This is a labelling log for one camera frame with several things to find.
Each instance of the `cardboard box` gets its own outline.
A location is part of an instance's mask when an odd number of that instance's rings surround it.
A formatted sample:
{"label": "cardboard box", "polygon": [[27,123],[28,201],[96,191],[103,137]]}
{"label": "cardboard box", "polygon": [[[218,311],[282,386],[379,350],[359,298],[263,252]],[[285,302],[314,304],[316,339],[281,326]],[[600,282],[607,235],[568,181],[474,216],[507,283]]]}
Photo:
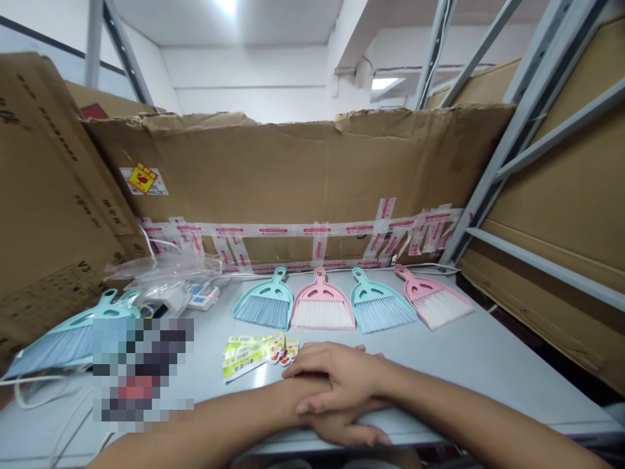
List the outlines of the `cardboard box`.
{"label": "cardboard box", "polygon": [[3,54],[0,67],[14,84],[12,92],[46,129],[49,145],[92,197],[93,209],[116,234],[136,235],[135,217],[82,127],[82,114],[52,62],[31,52]]}
{"label": "cardboard box", "polygon": [[[515,59],[508,63],[484,70],[483,72],[476,73],[466,81],[452,104],[490,104],[502,102],[520,63],[521,59]],[[449,88],[450,87],[445,87],[432,93],[428,99],[427,108],[437,108],[449,91]]]}
{"label": "cardboard box", "polygon": [[108,119],[127,117],[141,113],[166,112],[164,109],[136,101],[120,98],[93,88],[87,88],[71,81],[65,81],[68,91],[86,119]]}
{"label": "cardboard box", "polygon": [[[535,140],[625,76],[625,16],[603,25]],[[482,228],[625,292],[625,104],[510,177]],[[625,315],[473,240],[460,268],[569,358],[625,394]]]}
{"label": "cardboard box", "polygon": [[77,150],[81,137],[46,91],[49,74],[38,68],[46,63],[31,54],[0,56],[0,369],[15,352],[92,306],[107,289],[104,266],[125,257],[68,165],[67,149],[58,145],[65,138],[78,160],[84,157]]}
{"label": "cardboard box", "polygon": [[[153,222],[350,223],[375,221],[380,200],[392,197],[392,218],[463,207],[512,110],[360,111],[279,125],[237,113],[143,115],[89,120],[85,128],[133,211]],[[154,195],[134,195],[126,183],[139,163],[158,174]],[[330,237],[325,259],[362,259],[370,239]],[[254,264],[313,256],[311,236],[248,237],[244,245]],[[211,238],[204,248],[215,252]]]}

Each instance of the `pink dustpan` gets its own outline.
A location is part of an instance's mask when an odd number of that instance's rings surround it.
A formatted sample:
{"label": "pink dustpan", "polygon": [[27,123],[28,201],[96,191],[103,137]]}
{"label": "pink dustpan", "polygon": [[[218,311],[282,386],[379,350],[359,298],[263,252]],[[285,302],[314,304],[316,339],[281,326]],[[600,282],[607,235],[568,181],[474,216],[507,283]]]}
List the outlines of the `pink dustpan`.
{"label": "pink dustpan", "polygon": [[471,300],[440,282],[415,277],[401,264],[395,264],[395,273],[406,281],[404,284],[406,299],[431,330],[436,330],[475,310]]}
{"label": "pink dustpan", "polygon": [[293,303],[291,327],[354,330],[356,319],[347,296],[326,282],[326,271],[314,270],[314,283],[302,288]]}

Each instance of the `white table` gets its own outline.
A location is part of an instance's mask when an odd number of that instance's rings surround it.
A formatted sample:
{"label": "white table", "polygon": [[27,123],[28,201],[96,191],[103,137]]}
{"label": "white table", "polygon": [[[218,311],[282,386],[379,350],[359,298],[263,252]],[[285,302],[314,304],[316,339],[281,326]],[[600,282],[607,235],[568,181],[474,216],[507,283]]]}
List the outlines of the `white table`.
{"label": "white table", "polygon": [[[372,280],[403,291],[402,280],[392,272],[367,272],[367,275]],[[452,279],[443,276],[436,276],[436,279],[454,285]],[[292,276],[287,285],[297,294],[312,280],[312,273]],[[330,273],[329,280],[347,295],[355,284],[351,272]],[[188,311],[183,314],[183,317],[195,319],[195,342],[192,351],[186,354],[185,364],[178,366],[178,375],[172,377],[169,388],[163,390],[163,398],[191,398],[200,402],[281,379],[283,368],[280,365],[262,365],[227,385],[221,378],[221,353],[228,336],[275,333],[269,328],[236,321],[231,317],[236,301],[255,283],[233,281],[223,289],[219,302],[209,312]],[[474,313],[436,332],[431,332],[421,322],[415,322],[368,335],[361,335],[358,331],[291,329],[286,336],[299,339],[300,345],[311,341],[334,341],[352,346],[365,344],[368,352],[382,352],[402,365],[483,393],[574,438],[624,431],[598,405],[485,310],[475,306]],[[56,393],[57,386],[61,385],[50,384],[35,397],[44,399]],[[90,376],[78,377],[68,386],[68,395],[53,403],[32,410],[22,410],[11,403],[0,412],[0,468],[47,467],[58,432],[89,386]],[[83,422],[89,408],[90,399],[87,399],[74,416],[60,448],[71,434],[74,437],[58,467],[85,465],[100,446],[106,429],[90,416]],[[362,421],[383,429],[397,445],[437,444],[443,441],[426,425],[397,409],[369,414]],[[332,448],[311,431],[297,430],[275,435],[252,452],[290,453]]]}

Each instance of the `human hand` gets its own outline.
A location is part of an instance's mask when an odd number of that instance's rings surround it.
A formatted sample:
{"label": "human hand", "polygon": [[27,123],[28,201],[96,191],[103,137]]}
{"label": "human hand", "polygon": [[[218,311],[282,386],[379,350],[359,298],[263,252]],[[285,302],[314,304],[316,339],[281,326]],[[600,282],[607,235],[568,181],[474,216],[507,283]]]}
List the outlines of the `human hand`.
{"label": "human hand", "polygon": [[378,369],[383,357],[365,353],[365,346],[352,348],[332,342],[307,343],[298,358],[282,374],[283,378],[300,373],[327,373],[331,391],[302,399],[298,414],[319,414],[330,410],[346,410],[365,404],[379,394]]}
{"label": "human hand", "polygon": [[392,446],[389,436],[377,427],[360,425],[354,421],[361,415],[386,408],[390,405],[383,399],[371,398],[357,407],[309,414],[304,416],[307,426],[311,427],[322,440],[342,446],[368,446],[381,444]]}

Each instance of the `pixelated area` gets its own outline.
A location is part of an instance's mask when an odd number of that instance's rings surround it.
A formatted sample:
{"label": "pixelated area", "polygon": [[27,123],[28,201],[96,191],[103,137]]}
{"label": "pixelated area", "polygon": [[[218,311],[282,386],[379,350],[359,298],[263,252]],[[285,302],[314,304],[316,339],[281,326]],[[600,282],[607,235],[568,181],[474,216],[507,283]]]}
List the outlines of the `pixelated area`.
{"label": "pixelated area", "polygon": [[162,399],[193,342],[193,319],[118,319],[93,322],[94,420],[114,431],[151,430],[193,399]]}

